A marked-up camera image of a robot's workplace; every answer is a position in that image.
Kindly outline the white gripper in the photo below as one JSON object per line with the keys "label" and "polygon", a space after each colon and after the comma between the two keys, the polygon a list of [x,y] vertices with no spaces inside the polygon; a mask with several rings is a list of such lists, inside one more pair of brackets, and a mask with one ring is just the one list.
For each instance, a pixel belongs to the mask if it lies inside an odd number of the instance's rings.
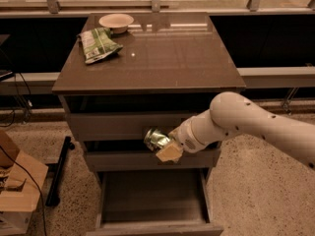
{"label": "white gripper", "polygon": [[178,128],[170,131],[168,135],[176,141],[171,141],[157,152],[157,158],[161,162],[177,162],[183,154],[183,150],[196,153],[203,150],[206,145],[200,143],[192,130],[193,119],[185,120]]}

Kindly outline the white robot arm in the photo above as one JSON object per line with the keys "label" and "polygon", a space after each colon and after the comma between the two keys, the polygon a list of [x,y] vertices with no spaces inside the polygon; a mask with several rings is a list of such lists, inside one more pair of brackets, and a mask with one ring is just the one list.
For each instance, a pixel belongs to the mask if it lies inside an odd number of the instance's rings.
{"label": "white robot arm", "polygon": [[271,113],[235,92],[216,95],[208,110],[173,130],[157,158],[176,161],[185,151],[196,153],[240,134],[259,138],[306,167],[315,167],[315,125]]}

